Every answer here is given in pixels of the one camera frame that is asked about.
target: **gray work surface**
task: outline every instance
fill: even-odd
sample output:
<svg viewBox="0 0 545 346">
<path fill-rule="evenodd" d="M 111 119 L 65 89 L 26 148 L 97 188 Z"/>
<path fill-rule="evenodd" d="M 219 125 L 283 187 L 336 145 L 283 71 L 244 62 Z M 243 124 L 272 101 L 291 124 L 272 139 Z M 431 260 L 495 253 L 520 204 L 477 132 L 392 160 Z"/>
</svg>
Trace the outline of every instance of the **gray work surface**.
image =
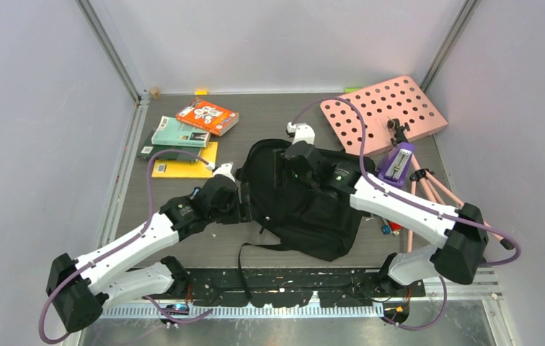
<svg viewBox="0 0 545 346">
<path fill-rule="evenodd" d="M 412 301 L 406 325 L 438 314 L 440 301 Z M 84 333 L 90 345 L 495 345 L 481 301 L 449 301 L 445 315 L 419 332 L 396 329 L 378 318 L 206 319 L 177 329 L 155 319 L 100 319 Z"/>
<path fill-rule="evenodd" d="M 228 94 L 205 96 L 209 102 L 239 112 L 240 121 L 219 142 L 217 163 L 234 162 L 240 167 L 251 146 L 265 138 L 287 139 L 285 127 L 303 108 L 326 96 L 337 94 Z M 174 116 L 187 106 L 192 95 L 163 95 L 153 99 L 145 119 L 141 142 L 155 128 L 162 115 Z M 319 148 L 341 150 L 342 146 L 330 128 L 319 103 L 302 118 L 316 134 L 315 145 Z M 432 137 L 415 142 L 415 154 L 424 168 L 437 173 L 446 185 L 442 162 Z M 375 156 L 378 164 L 381 156 Z M 116 238 L 142 224 L 148 213 L 146 191 L 147 162 L 136 159 L 120 216 Z M 154 206 L 158 208 L 168 199 L 188 195 L 194 186 L 202 186 L 204 179 L 155 179 L 152 187 Z M 406 232 L 400 236 L 383 235 L 379 218 L 364 218 L 350 253 L 334 262 L 325 262 L 300 252 L 274 252 L 246 247 L 242 253 L 245 267 L 380 267 L 392 252 L 405 252 Z M 242 243 L 277 244 L 278 238 L 270 232 L 258 233 L 255 222 L 237 225 L 211 224 L 201 234 L 191 236 L 181 243 L 149 257 L 141 265 L 150 265 L 165 256 L 175 256 L 185 267 L 236 267 L 236 256 Z M 415 247 L 425 241 L 415 237 Z"/>
</svg>

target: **book cover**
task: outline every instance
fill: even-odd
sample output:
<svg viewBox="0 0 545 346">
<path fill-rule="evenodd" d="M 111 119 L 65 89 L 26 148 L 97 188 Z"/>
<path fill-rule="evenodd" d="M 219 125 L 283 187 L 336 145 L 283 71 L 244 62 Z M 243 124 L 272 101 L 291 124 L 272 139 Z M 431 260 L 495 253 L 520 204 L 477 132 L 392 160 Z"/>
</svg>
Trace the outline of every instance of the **book cover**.
<svg viewBox="0 0 545 346">
<path fill-rule="evenodd" d="M 194 155 L 200 155 L 200 152 L 203 150 L 202 148 L 191 147 L 191 146 L 157 146 L 156 144 L 153 144 L 151 142 L 151 138 L 154 137 L 154 132 L 155 130 L 152 130 L 147 135 L 147 138 L 145 138 L 145 141 L 141 144 L 141 147 L 137 150 L 137 157 L 139 159 L 149 160 L 155 153 L 159 151 L 167 150 L 167 149 L 180 149 Z M 159 155 L 157 159 L 170 160 L 170 161 L 183 161 L 183 162 L 196 161 L 194 157 L 190 155 L 182 154 L 182 153 L 164 153 Z"/>
<path fill-rule="evenodd" d="M 192 146 L 205 148 L 211 134 L 188 124 L 180 123 L 173 117 L 162 117 L 151 142 L 158 146 Z"/>
<path fill-rule="evenodd" d="M 219 107 L 196 97 L 175 116 L 182 123 L 222 136 L 239 122 L 239 113 Z"/>
<path fill-rule="evenodd" d="M 201 157 L 209 162 L 215 163 L 217 158 L 217 142 L 210 142 L 203 149 Z M 178 162 L 156 160 L 154 170 L 151 173 L 153 178 L 211 178 L 213 172 L 200 162 Z"/>
</svg>

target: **pink pegboard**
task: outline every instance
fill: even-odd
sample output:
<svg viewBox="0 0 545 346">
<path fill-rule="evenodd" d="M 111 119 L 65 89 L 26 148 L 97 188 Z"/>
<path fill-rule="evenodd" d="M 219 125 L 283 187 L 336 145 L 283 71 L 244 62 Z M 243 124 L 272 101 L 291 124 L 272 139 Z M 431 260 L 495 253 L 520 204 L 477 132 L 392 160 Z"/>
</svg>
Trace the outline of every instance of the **pink pegboard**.
<svg viewBox="0 0 545 346">
<path fill-rule="evenodd" d="M 405 133 L 409 141 L 437 133 L 447 126 L 445 118 L 408 76 L 389 79 L 340 97 L 353 103 L 364 117 L 367 133 L 365 154 L 379 154 L 391 149 L 393 132 L 387 128 L 390 119 L 397 118 L 401 124 L 408 124 L 410 131 Z M 355 112 L 334 100 L 323 101 L 321 108 L 346 152 L 359 154 L 362 133 Z"/>
</svg>

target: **white wall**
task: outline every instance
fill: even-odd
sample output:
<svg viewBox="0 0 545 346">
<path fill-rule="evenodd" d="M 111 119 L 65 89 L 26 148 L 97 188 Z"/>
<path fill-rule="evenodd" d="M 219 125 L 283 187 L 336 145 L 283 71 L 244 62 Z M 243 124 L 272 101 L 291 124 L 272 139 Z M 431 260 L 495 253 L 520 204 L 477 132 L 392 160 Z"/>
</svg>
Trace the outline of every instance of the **white wall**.
<svg viewBox="0 0 545 346">
<path fill-rule="evenodd" d="M 132 109 L 74 1 L 0 1 L 0 345 L 41 344 L 51 260 L 94 248 Z"/>
<path fill-rule="evenodd" d="M 454 190 L 523 245 L 496 272 L 523 344 L 545 345 L 545 1 L 483 1 L 428 94 Z"/>
<path fill-rule="evenodd" d="M 191 93 L 421 81 L 464 0 L 96 2 L 146 87 Z"/>
</svg>

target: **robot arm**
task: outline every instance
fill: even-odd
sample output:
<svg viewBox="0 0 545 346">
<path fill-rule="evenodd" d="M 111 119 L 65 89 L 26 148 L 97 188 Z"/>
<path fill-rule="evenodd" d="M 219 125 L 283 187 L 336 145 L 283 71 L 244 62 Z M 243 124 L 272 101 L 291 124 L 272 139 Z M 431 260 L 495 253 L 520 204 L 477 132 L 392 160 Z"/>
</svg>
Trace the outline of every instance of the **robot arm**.
<svg viewBox="0 0 545 346">
<path fill-rule="evenodd" d="M 408 254 L 390 254 L 380 271 L 381 288 L 394 294 L 397 289 L 416 280 L 439 275 L 456 283 L 472 283 L 488 242 L 487 233 L 441 216 L 446 214 L 483 223 L 477 207 L 466 203 L 461 210 L 456 210 L 452 206 L 424 200 L 382 182 L 373 174 L 368 174 L 366 179 L 353 164 L 340 163 L 331 176 L 324 176 L 320 169 L 323 158 L 313 146 L 313 130 L 306 124 L 292 126 L 295 130 L 292 133 L 288 125 L 288 133 L 293 134 L 294 141 L 285 151 L 285 159 L 301 181 L 325 191 L 324 195 L 333 195 L 335 200 L 349 203 L 354 209 L 406 226 L 430 242 Z"/>
<path fill-rule="evenodd" d="M 482 223 L 480 210 L 468 203 L 461 210 L 433 203 L 392 187 L 376 179 L 372 174 L 369 174 L 369 177 L 384 191 L 374 188 L 364 177 L 360 177 L 354 185 L 355 192 L 350 195 L 351 207 L 397 222 L 430 242 L 429 245 L 408 254 L 389 255 L 381 268 L 382 276 L 392 280 L 391 286 L 388 285 L 387 289 L 393 291 L 393 286 L 397 286 L 394 283 L 406 286 L 416 280 L 439 275 L 464 285 L 472 283 L 487 246 L 487 234 L 480 229 L 442 218 L 440 215 L 458 216 Z M 403 203 L 391 197 L 390 192 L 433 209 L 438 212 L 438 216 Z"/>
<path fill-rule="evenodd" d="M 174 257 L 139 270 L 127 271 L 161 249 L 202 232 L 212 222 L 238 223 L 239 195 L 231 173 L 223 164 L 203 187 L 171 198 L 145 223 L 89 254 L 71 259 L 62 254 L 52 262 L 46 292 L 50 295 L 78 267 L 113 252 L 64 286 L 53 301 L 67 332 L 94 323 L 111 306 L 157 293 L 182 293 L 188 284 L 185 269 Z"/>
</svg>

